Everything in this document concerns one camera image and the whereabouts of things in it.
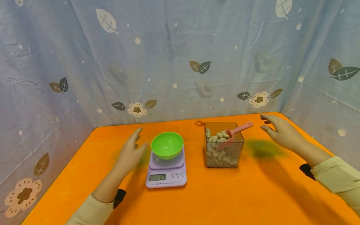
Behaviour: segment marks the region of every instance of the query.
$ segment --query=blue curtain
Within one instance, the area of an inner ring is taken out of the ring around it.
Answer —
[[[281,111],[360,168],[359,7],[0,1],[1,224],[24,220],[99,126]]]

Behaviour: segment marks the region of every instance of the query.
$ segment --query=leaf print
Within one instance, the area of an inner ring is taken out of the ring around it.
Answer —
[[[195,61],[190,61],[190,67],[194,72],[199,72],[200,63]]]
[[[125,105],[122,104],[121,102],[115,102],[114,104],[111,105],[112,107],[114,107],[117,110],[123,111],[125,110]]]
[[[338,81],[348,80],[353,76],[355,76],[359,71],[360,68],[357,67],[352,67],[352,66],[342,67],[334,73],[335,77],[332,78],[335,78],[335,80]]]
[[[145,108],[151,109],[153,108],[157,103],[157,100],[150,100],[145,103]]]
[[[56,82],[52,82],[49,84],[51,89],[56,92],[56,93],[61,93],[62,90],[60,89],[60,86],[59,86],[59,83],[56,83]]]
[[[99,20],[101,26],[103,27],[103,29],[106,32],[108,32],[108,33],[115,32],[115,33],[119,34],[118,32],[115,31],[116,21],[110,13],[108,13],[107,11],[105,11],[103,9],[96,9],[95,11],[96,11],[96,14],[98,16],[98,20]]]
[[[49,162],[50,162],[50,157],[49,157],[49,154],[46,153],[39,159],[39,161],[35,165],[34,175],[37,177],[37,176],[40,176],[41,174],[43,174],[45,172],[45,170],[48,168]]]
[[[198,72],[201,74],[206,73],[210,68],[210,63],[211,62],[204,62],[204,63],[200,64]]]
[[[288,19],[287,15],[289,14],[292,7],[292,0],[276,0],[275,12],[279,18],[285,17]]]
[[[274,91],[273,93],[271,93],[270,98],[276,98],[277,96],[279,96],[279,94],[283,91],[282,88],[277,89],[276,91]]]
[[[334,75],[334,73],[338,70],[338,69],[340,69],[342,67],[342,65],[341,65],[341,63],[338,61],[338,60],[336,60],[336,59],[334,59],[334,58],[331,58],[330,59],[330,62],[329,62],[329,65],[328,65],[328,70],[329,70],[329,73],[331,74],[331,75]]]
[[[67,92],[69,86],[67,84],[66,77],[62,78],[59,82],[59,87],[62,92]]]
[[[240,99],[240,100],[246,100],[248,98],[250,98],[250,93],[248,91],[245,91],[245,92],[241,92],[240,94],[237,95],[237,97]]]

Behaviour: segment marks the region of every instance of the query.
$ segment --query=digital kitchen scale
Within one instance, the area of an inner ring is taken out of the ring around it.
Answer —
[[[186,184],[184,146],[176,158],[163,160],[151,151],[146,186],[148,188],[168,188]]]

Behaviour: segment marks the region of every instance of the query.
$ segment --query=right hand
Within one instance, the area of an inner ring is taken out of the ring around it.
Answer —
[[[260,118],[265,124],[272,124],[275,130],[268,126],[260,126],[270,137],[281,147],[290,151],[296,151],[307,141],[297,130],[286,120],[274,115],[261,114]]]

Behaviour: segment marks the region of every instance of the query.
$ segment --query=beige flower pattern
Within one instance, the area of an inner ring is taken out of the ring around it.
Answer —
[[[265,106],[269,100],[267,99],[268,93],[266,91],[258,92],[254,95],[253,98],[249,100],[249,103],[252,104],[253,107],[259,108],[260,106]]]
[[[15,186],[15,190],[10,192],[5,199],[5,205],[8,206],[5,217],[11,218],[20,210],[24,211],[33,205],[41,186],[41,180],[32,182],[31,178],[25,178],[19,181]]]
[[[135,102],[134,104],[131,103],[127,109],[127,112],[130,115],[134,115],[135,117],[139,118],[146,115],[146,109],[143,109],[143,105],[140,102]]]

